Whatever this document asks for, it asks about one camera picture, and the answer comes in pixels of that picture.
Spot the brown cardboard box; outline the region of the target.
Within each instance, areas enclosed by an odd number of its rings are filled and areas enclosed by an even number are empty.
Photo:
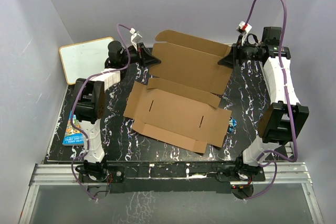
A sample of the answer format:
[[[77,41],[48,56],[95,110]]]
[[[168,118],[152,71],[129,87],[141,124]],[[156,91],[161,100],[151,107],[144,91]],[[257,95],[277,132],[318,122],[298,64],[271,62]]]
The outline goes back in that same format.
[[[147,84],[135,82],[124,116],[136,132],[195,153],[223,145],[231,116],[220,108],[232,69],[226,44],[173,30],[157,34]]]

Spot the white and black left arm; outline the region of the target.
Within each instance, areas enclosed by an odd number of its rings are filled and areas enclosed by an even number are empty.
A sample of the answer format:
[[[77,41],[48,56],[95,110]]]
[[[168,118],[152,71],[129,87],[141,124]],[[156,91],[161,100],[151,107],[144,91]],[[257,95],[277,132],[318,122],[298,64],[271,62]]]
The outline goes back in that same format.
[[[146,46],[137,42],[128,48],[119,41],[112,41],[107,46],[108,57],[104,63],[104,70],[87,79],[79,78],[75,83],[75,102],[71,115],[75,116],[71,125],[83,134],[83,164],[76,167],[76,171],[98,182],[109,176],[108,168],[104,164],[105,152],[102,147],[100,120],[105,110],[105,92],[124,78],[130,64],[138,63],[141,67],[158,65],[161,60],[153,56]]]

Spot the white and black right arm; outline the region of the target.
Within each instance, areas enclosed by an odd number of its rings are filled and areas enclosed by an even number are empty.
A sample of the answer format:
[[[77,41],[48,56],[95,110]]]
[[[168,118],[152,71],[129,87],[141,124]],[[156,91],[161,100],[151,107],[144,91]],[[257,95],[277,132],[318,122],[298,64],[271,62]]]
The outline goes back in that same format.
[[[239,32],[236,43],[218,64],[232,69],[245,60],[261,62],[270,106],[258,122],[255,140],[234,164],[218,168],[218,173],[251,180],[261,171],[263,161],[289,142],[293,145],[293,156],[289,161],[297,161],[297,138],[309,116],[309,108],[302,105],[296,96],[290,74],[290,50],[281,43],[282,29],[265,27],[261,40],[253,35],[253,43],[248,40],[252,36],[250,24],[241,22],[236,30]]]

